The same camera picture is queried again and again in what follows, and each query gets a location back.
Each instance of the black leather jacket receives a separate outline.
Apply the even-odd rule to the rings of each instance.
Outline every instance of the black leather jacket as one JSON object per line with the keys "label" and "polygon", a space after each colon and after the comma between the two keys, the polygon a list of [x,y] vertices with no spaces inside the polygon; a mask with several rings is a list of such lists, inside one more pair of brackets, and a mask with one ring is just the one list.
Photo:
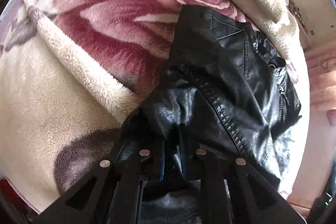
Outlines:
{"label": "black leather jacket", "polygon": [[141,223],[199,223],[199,181],[181,174],[177,127],[220,158],[242,157],[275,188],[288,166],[287,144],[300,102],[285,61],[264,34],[209,8],[184,5],[159,86],[122,126],[126,145],[164,138],[164,179],[144,190]]}

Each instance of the blanket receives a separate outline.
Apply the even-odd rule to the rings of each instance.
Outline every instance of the blanket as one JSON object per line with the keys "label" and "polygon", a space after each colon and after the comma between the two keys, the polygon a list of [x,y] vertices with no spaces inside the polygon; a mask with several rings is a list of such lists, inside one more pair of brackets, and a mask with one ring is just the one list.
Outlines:
{"label": "blanket", "polygon": [[[183,4],[251,22],[231,0],[11,2],[0,22],[0,170],[36,212],[110,151],[124,119],[156,87]],[[304,68],[304,56],[294,66]],[[309,92],[307,99],[298,73],[303,106]],[[300,145],[288,144],[285,198],[307,127]]]}

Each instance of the folded blanket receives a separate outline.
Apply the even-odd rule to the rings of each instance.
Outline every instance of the folded blanket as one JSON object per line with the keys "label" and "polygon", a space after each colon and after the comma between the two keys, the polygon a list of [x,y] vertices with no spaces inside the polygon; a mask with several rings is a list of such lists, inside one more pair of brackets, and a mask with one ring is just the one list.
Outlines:
{"label": "folded blanket", "polygon": [[[183,4],[250,21],[230,0],[11,3],[0,23],[0,170],[37,212],[109,152],[158,84]],[[290,193],[300,157],[280,191]]]}

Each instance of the screw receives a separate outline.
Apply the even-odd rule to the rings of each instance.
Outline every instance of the screw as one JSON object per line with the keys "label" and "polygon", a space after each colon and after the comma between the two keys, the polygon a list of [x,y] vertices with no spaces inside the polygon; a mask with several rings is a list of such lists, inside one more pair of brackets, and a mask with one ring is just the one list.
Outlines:
{"label": "screw", "polygon": [[151,154],[151,152],[148,149],[143,149],[143,150],[140,150],[139,154],[142,157],[147,157]]}
{"label": "screw", "polygon": [[106,167],[109,167],[110,166],[110,161],[109,160],[102,160],[99,165],[100,167],[103,167],[103,168],[106,168]]}
{"label": "screw", "polygon": [[196,150],[196,154],[199,156],[204,156],[207,153],[207,151],[203,148],[199,148]]}
{"label": "screw", "polygon": [[242,158],[238,158],[238,159],[236,159],[236,163],[240,166],[243,166],[243,165],[246,164],[246,161]]}

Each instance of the rose pattern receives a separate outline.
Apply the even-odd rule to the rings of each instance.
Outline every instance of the rose pattern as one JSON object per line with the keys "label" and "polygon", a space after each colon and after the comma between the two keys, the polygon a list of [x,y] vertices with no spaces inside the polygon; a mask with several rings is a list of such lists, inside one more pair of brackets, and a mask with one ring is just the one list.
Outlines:
{"label": "rose pattern", "polygon": [[145,97],[169,56],[183,4],[203,5],[237,21],[230,0],[53,0],[54,23],[104,69]]}

